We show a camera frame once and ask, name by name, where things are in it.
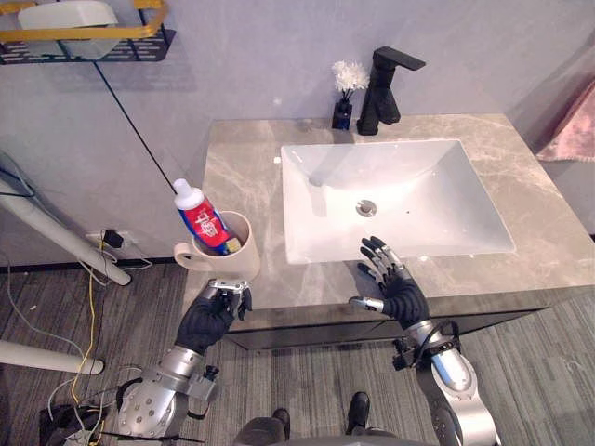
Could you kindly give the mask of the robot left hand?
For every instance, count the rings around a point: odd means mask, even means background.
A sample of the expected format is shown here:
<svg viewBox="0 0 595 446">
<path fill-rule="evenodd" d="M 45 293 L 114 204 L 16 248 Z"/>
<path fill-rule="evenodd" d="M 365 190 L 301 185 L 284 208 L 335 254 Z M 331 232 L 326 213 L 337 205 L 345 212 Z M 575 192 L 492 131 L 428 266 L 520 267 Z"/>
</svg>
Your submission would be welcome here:
<svg viewBox="0 0 595 446">
<path fill-rule="evenodd" d="M 184 314 L 174 345 L 204 355 L 251 310 L 247 281 L 210 279 Z"/>
</svg>

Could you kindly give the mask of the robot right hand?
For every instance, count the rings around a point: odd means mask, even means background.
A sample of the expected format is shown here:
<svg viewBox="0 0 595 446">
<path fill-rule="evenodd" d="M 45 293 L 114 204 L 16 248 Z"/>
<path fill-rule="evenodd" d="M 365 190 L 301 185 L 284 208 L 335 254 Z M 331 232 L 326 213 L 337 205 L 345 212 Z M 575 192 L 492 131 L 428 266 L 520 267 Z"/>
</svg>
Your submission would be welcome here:
<svg viewBox="0 0 595 446">
<path fill-rule="evenodd" d="M 349 303 L 380 312 L 396 320 L 404 330 L 430 318 L 426 297 L 403 261 L 378 237 L 361 239 L 360 252 L 371 262 L 359 262 L 358 270 L 374 279 L 382 298 L 353 296 Z"/>
</svg>

